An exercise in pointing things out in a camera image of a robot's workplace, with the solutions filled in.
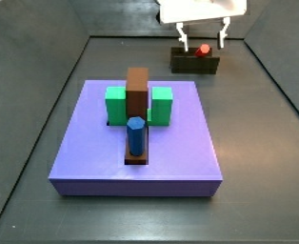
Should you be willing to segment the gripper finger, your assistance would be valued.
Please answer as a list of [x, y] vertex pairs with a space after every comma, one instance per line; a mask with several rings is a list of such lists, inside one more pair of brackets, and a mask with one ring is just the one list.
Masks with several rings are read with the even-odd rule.
[[229, 25], [230, 25], [230, 18], [225, 17], [222, 19], [222, 28], [221, 28], [221, 30], [217, 33], [217, 49], [218, 50], [222, 49], [223, 46], [225, 46], [225, 38], [227, 36], [226, 31], [227, 31]]
[[181, 22], [175, 23], [175, 30], [178, 33], [178, 42], [183, 45], [183, 51], [187, 52], [187, 36], [182, 30], [183, 24]]

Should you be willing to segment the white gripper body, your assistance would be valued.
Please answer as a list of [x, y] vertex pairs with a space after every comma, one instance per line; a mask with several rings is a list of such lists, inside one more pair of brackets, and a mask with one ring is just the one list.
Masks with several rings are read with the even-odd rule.
[[242, 15], [246, 0], [157, 0], [163, 24]]

